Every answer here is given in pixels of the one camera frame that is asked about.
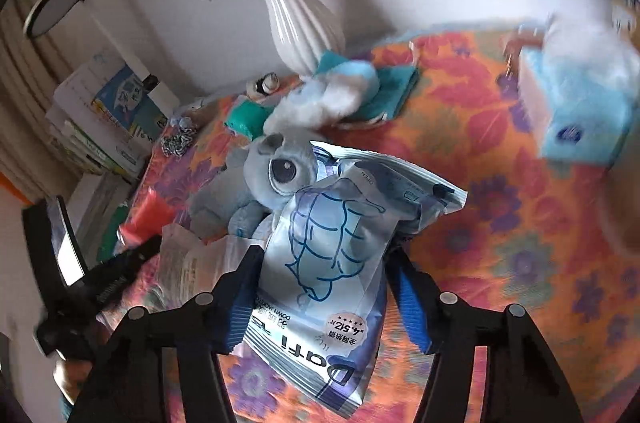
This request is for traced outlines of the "left hand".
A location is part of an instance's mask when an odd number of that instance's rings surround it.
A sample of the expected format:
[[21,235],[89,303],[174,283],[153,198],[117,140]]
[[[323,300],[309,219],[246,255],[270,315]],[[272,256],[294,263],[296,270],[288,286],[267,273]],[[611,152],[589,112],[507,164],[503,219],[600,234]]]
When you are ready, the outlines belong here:
[[91,361],[65,358],[62,354],[56,356],[53,380],[65,400],[71,405],[76,403],[92,369]]

